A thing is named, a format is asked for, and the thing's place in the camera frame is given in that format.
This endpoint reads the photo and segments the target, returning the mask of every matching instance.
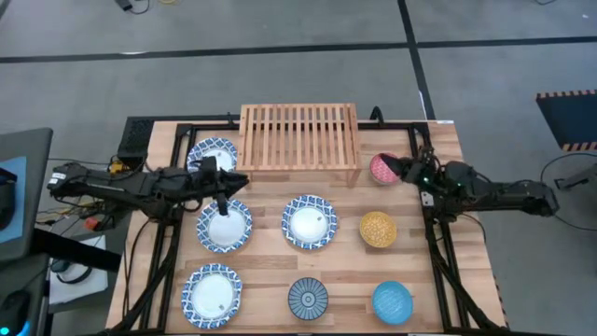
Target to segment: plate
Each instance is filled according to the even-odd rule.
[[[220,328],[238,312],[242,290],[241,278],[230,267],[218,263],[202,266],[183,287],[183,314],[197,328]]]
[[[208,156],[215,157],[217,170],[222,168],[229,172],[236,169],[236,147],[229,139],[211,137],[200,141],[190,150],[187,155],[187,170],[197,172],[200,165],[196,161]]]
[[[300,248],[312,250],[327,245],[337,228],[336,211],[319,196],[299,196],[290,201],[282,214],[282,233]]]
[[[241,247],[253,230],[249,208],[237,200],[228,200],[228,215],[222,216],[217,202],[207,205],[197,219],[197,237],[210,251],[228,253]]]

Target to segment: pink bowl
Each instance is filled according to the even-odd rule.
[[[396,176],[396,174],[390,170],[390,167],[383,162],[382,154],[397,158],[397,156],[392,153],[377,154],[369,163],[369,172],[371,173],[373,179],[379,184],[390,186],[397,183],[400,178],[398,178],[398,176]]]

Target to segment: blue patterned bowl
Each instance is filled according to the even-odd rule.
[[[327,290],[317,279],[299,279],[288,291],[288,305],[296,317],[314,320],[327,308]]]

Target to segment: wooden table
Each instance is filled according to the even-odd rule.
[[[170,163],[176,124],[181,121],[158,121],[154,124],[148,148],[150,167]],[[431,140],[442,162],[461,160],[462,152],[452,123],[429,122]],[[226,137],[235,145],[238,132],[200,131],[197,141],[210,136]],[[404,131],[359,131],[361,160],[368,165],[371,157],[382,151],[398,156],[410,154]],[[179,165],[184,164],[181,153]],[[233,268],[243,280],[239,313],[223,328],[210,332],[441,332],[441,319],[432,275],[421,204],[415,186],[376,185],[368,172],[348,189],[344,175],[338,173],[278,173],[255,175],[250,189],[243,189],[236,198],[247,204],[253,216],[253,234],[244,247],[234,253],[216,255],[203,247],[196,234],[198,214],[183,219],[182,235],[176,261],[174,288],[168,314],[167,332],[200,333],[188,323],[180,308],[181,288],[189,275],[209,262],[222,262]],[[312,193],[329,200],[339,216],[339,230],[330,245],[316,251],[304,251],[288,243],[281,231],[281,215],[293,198]],[[396,242],[388,248],[369,247],[358,231],[361,217],[373,210],[383,211],[396,221]],[[145,222],[133,214],[127,237],[130,255],[132,241]],[[462,217],[451,224],[452,240],[465,288],[487,316],[499,325],[505,324],[492,267],[479,226]],[[146,286],[147,273],[156,226],[141,235],[132,270],[132,302]],[[288,289],[298,279],[311,276],[323,282],[329,294],[326,313],[314,321],[295,318],[286,302]],[[383,324],[373,313],[371,294],[383,281],[404,284],[414,300],[414,312],[403,326]],[[456,304],[446,283],[453,325],[458,324]],[[114,291],[106,327],[121,319],[124,294],[122,265]],[[149,326],[158,320],[161,288],[152,305]]]

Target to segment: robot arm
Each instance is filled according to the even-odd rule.
[[[160,168],[110,174],[70,162],[53,169],[48,183],[52,197],[91,196],[105,203],[141,210],[149,218],[168,220],[177,205],[204,197],[217,200],[221,215],[227,215],[226,199],[248,184],[246,175],[216,170],[215,158],[202,160],[198,172]]]
[[[466,211],[520,210],[549,217],[560,208],[553,190],[544,183],[495,183],[464,162],[440,165],[431,147],[420,153],[418,158],[400,159],[382,154],[382,160],[403,181],[425,191],[438,221],[453,222]]]

